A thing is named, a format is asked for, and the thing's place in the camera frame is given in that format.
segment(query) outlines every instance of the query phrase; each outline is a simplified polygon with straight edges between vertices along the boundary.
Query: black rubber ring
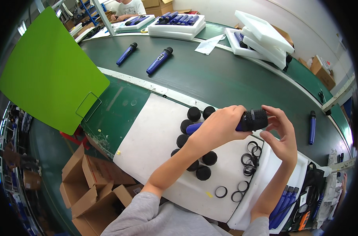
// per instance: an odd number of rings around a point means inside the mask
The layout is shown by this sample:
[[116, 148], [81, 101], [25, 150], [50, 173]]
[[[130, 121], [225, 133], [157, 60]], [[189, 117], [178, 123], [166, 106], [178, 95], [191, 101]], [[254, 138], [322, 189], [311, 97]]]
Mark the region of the black rubber ring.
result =
[[[239, 201], [234, 201], [234, 199], [233, 199], [234, 194], [236, 194], [236, 193], [241, 193], [241, 195], [242, 195], [242, 197], [241, 197], [241, 199], [240, 199]], [[231, 200], [232, 200], [233, 202], [240, 202], [240, 201], [242, 201], [242, 199], [243, 199], [243, 193], [242, 193], [241, 191], [235, 191], [235, 192], [233, 192], [233, 194], [231, 195]]]
[[245, 153], [245, 154], [243, 154], [242, 157], [241, 157], [241, 163], [242, 163], [243, 165], [248, 165], [247, 163], [244, 163], [244, 162], [243, 162], [243, 158], [244, 158], [245, 156], [249, 156], [250, 160], [252, 159], [252, 156], [251, 156], [251, 154], [249, 154], [249, 153]]
[[[217, 189], [219, 188], [224, 188], [225, 189], [225, 194], [223, 196], [217, 196], [216, 192], [217, 192]], [[216, 190], [214, 191], [214, 195], [218, 198], [224, 198], [226, 195], [227, 195], [227, 188], [225, 186], [219, 186], [218, 188], [216, 188]]]
[[256, 168], [253, 165], [245, 165], [245, 167], [243, 168], [243, 173], [245, 174], [245, 176], [251, 176], [255, 173]]
[[[260, 150], [259, 156], [255, 155], [255, 152], [256, 152], [257, 150]], [[251, 153], [252, 153], [252, 155], [254, 155], [254, 156], [256, 156], [256, 157], [258, 158], [258, 157], [260, 157], [260, 155], [262, 154], [262, 148], [259, 147], [259, 146], [254, 146], [254, 147], [252, 148], [252, 150], [251, 150]]]
[[249, 146], [250, 144], [255, 144], [255, 146], [258, 146], [257, 142], [255, 142], [255, 141], [250, 141], [250, 142], [248, 142], [248, 144], [247, 144], [247, 150], [248, 150], [248, 146]]
[[250, 187], [250, 183], [249, 183], [248, 181], [241, 181], [241, 182], [239, 182], [239, 183], [242, 183], [242, 182], [246, 182], [246, 183], [247, 183], [247, 188], [246, 188], [245, 190], [241, 191], [241, 190], [239, 189], [239, 184], [238, 184], [237, 188], [238, 188], [238, 191], [240, 191], [241, 193], [245, 193], [245, 192], [247, 192], [248, 188]]

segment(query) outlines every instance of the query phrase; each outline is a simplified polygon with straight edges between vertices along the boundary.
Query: white wall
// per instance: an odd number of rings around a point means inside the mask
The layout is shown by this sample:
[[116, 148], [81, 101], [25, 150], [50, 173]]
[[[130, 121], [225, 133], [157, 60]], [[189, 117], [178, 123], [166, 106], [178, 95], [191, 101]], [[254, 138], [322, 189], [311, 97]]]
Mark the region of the white wall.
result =
[[174, 9], [199, 11], [205, 20], [228, 26], [242, 23], [235, 10], [260, 17], [289, 33], [295, 45], [293, 56], [305, 61], [318, 54], [333, 64], [336, 84], [352, 67], [348, 52], [339, 46], [341, 33], [327, 9], [317, 0], [174, 0]]

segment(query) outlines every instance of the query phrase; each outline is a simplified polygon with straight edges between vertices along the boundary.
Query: white t-shirt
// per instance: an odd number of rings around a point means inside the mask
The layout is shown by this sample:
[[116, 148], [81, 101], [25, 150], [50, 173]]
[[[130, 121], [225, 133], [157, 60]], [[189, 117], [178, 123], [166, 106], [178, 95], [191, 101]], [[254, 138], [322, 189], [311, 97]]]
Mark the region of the white t-shirt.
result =
[[123, 16], [123, 15], [146, 15], [145, 7], [141, 0], [132, 0], [128, 4], [120, 3], [117, 8], [116, 15]]

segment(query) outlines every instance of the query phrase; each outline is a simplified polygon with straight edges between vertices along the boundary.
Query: person's right hand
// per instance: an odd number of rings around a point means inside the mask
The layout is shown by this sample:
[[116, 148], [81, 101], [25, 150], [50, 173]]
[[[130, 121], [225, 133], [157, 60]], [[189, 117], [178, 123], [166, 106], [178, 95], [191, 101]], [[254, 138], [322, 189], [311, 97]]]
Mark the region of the person's right hand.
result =
[[[297, 144], [292, 123], [284, 111], [279, 108], [266, 105], [262, 105], [262, 108], [267, 111], [267, 115], [270, 117], [268, 118], [269, 125], [265, 131], [260, 133], [260, 137], [271, 146], [279, 159], [295, 165], [297, 163]], [[277, 140], [269, 132], [271, 130], [276, 130], [281, 139]]]

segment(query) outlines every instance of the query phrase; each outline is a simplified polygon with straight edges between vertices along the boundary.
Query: gray sleeve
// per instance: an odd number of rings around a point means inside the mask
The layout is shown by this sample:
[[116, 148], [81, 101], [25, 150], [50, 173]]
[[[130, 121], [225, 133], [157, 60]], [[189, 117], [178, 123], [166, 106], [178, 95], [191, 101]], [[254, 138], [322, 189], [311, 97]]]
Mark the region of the gray sleeve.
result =
[[137, 194], [101, 236], [133, 235], [145, 228], [143, 224], [157, 216], [159, 201], [158, 196], [150, 192]]
[[250, 223], [242, 236], [269, 236], [268, 226], [268, 217], [261, 216]]

